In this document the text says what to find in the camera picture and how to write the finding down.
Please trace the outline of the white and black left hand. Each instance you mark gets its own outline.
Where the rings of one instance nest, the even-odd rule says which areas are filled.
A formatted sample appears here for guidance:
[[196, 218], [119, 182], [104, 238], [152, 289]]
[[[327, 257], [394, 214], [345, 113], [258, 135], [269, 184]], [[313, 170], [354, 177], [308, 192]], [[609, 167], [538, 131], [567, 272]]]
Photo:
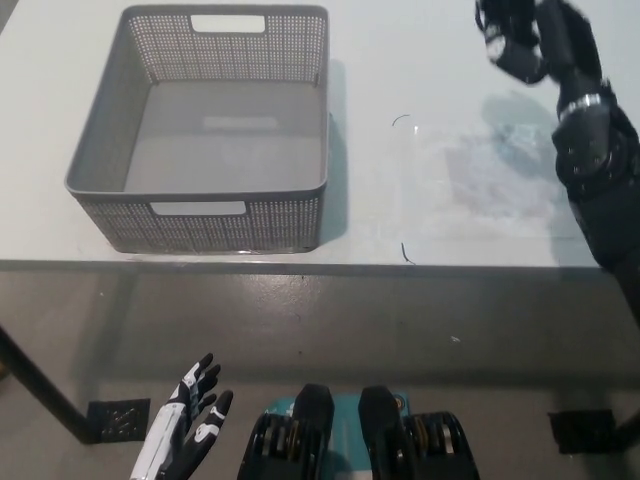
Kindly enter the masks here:
[[132, 479], [188, 479], [226, 421], [233, 392], [213, 392], [221, 366], [207, 353], [181, 378], [161, 406], [144, 440]]

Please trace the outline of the black and white right hand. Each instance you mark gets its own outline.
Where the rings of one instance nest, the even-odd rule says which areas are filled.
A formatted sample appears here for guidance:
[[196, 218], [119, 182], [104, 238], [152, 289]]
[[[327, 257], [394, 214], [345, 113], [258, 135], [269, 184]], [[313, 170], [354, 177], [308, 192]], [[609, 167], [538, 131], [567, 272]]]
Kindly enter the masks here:
[[591, 24], [567, 1], [478, 1], [489, 61], [526, 85], [550, 78], [561, 104], [597, 94], [603, 79]]

